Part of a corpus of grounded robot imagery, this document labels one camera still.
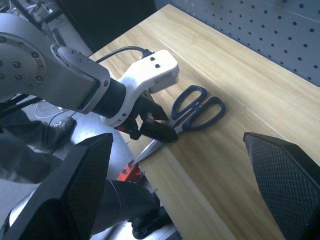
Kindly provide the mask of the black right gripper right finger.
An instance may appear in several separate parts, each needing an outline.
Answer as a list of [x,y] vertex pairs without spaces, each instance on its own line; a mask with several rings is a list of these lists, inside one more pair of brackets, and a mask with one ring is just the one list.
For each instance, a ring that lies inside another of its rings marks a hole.
[[296,144],[246,132],[260,194],[287,240],[320,238],[320,167]]

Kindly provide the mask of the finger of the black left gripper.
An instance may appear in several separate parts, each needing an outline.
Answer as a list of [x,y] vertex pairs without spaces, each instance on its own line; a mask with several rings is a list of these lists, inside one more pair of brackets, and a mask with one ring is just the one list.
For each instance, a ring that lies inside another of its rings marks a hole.
[[144,121],[139,131],[142,135],[161,143],[175,143],[179,139],[176,131],[172,127],[153,119]]
[[154,120],[161,120],[161,121],[169,120],[164,109],[154,101],[147,100],[146,111],[152,115]]

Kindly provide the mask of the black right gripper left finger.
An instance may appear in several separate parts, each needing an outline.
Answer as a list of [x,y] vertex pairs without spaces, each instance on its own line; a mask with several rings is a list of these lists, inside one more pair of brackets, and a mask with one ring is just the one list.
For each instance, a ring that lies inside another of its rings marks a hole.
[[104,192],[113,135],[76,144],[4,231],[6,240],[88,240]]

